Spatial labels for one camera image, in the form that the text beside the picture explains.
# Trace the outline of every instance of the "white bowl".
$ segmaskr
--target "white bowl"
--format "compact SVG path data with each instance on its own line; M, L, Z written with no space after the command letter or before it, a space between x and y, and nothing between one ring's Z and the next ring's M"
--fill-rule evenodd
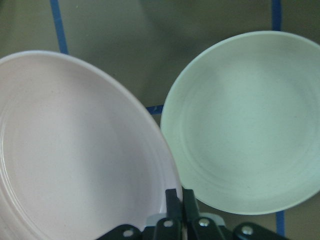
M178 76L161 130L182 185L216 209L305 201L320 190L320 46L276 31L217 43Z
M60 53L0 60L0 239L141 230L181 185L161 132L112 77Z

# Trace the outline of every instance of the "blue tape strip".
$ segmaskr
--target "blue tape strip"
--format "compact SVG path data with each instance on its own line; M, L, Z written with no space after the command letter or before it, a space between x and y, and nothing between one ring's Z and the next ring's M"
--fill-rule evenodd
M146 109L151 115L156 115L156 114L161 114L162 109L164 108L163 105L158 105L158 106L148 106Z
M69 54L67 41L65 37L64 26L62 23L59 1L58 0L50 0L51 11L54 20L55 32L58 38L59 49L62 54Z
M278 211L275 214L276 218L276 233L285 236L285 211Z
M272 0L272 30L281 31L282 7L281 0Z

